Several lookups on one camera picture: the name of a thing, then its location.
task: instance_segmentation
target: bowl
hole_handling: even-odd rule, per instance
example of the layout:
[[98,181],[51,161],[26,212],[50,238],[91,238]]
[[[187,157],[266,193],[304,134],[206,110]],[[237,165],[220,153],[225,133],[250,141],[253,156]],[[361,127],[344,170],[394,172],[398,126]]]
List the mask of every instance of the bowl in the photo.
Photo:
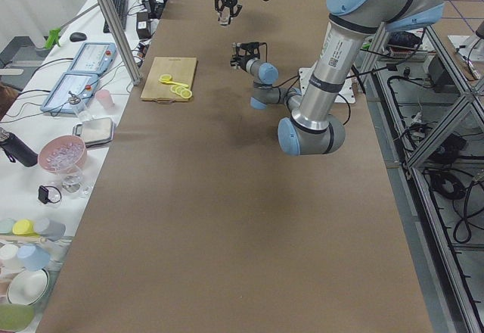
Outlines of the bowl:
[[50,173],[65,173],[73,164],[79,168],[85,163],[88,153],[84,141],[75,135],[64,135],[51,140],[39,153],[38,162]]
[[7,299],[13,304],[30,305],[38,301],[48,287],[48,272],[24,270],[8,286]]

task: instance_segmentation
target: yellow cup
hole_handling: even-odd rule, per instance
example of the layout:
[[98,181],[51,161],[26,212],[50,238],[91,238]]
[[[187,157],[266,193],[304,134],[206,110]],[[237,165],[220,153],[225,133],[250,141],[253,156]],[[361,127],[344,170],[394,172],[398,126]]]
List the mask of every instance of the yellow cup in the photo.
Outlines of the yellow cup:
[[33,221],[30,219],[20,219],[16,221],[12,228],[12,232],[17,236],[39,237],[39,235],[33,230]]

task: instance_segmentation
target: pink bowl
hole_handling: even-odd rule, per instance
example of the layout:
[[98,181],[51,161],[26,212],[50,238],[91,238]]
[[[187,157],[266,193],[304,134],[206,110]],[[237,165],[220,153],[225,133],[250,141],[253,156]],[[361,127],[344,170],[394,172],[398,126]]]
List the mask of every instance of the pink bowl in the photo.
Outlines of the pink bowl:
[[66,167],[63,170],[56,170],[52,167],[48,159],[52,157],[54,151],[60,148],[67,148],[67,146],[71,144],[82,146],[82,152],[79,153],[79,156],[76,158],[76,160],[73,161],[75,165],[77,165],[79,168],[82,168],[85,163],[85,159],[88,157],[88,152],[85,148],[84,141],[79,136],[65,135],[59,136],[58,138],[51,140],[42,148],[39,156],[37,157],[37,161],[39,162],[39,165],[42,167],[42,169],[47,170],[50,173],[62,173],[68,171],[69,167]]

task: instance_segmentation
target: black water bottle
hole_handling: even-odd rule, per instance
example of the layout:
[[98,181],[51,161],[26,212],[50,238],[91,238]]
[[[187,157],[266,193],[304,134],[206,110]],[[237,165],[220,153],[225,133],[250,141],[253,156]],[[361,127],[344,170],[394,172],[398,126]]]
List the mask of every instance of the black water bottle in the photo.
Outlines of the black water bottle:
[[1,127],[0,148],[4,150],[12,163],[18,160],[26,167],[33,167],[37,164],[37,154],[25,145],[14,133],[5,131]]

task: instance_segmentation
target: pink cup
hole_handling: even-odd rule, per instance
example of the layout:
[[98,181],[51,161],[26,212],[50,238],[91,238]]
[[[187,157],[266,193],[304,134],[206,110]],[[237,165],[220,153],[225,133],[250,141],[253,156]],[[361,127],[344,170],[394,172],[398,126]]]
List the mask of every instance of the pink cup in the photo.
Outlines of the pink cup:
[[107,89],[100,89],[95,93],[94,97],[96,98],[96,100],[99,101],[101,106],[106,110],[114,106],[113,98],[111,97],[111,94]]

